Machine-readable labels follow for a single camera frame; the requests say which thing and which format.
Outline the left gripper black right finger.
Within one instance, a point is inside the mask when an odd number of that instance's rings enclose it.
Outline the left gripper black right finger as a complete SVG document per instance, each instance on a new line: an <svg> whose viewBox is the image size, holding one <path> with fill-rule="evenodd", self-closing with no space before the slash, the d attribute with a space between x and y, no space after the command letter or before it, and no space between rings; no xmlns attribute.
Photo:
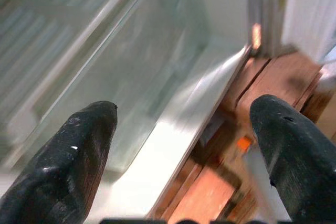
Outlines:
<svg viewBox="0 0 336 224"><path fill-rule="evenodd" d="M316 125L270 94L250 106L270 183L296 223L335 223L335 145Z"/></svg>

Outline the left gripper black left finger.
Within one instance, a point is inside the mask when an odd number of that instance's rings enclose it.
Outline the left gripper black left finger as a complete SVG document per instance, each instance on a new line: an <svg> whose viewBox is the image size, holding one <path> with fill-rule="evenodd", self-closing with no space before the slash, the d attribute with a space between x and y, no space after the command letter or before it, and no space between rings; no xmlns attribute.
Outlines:
<svg viewBox="0 0 336 224"><path fill-rule="evenodd" d="M72 114L1 197L1 223L83 223L117 123L117 106L109 101Z"/></svg>

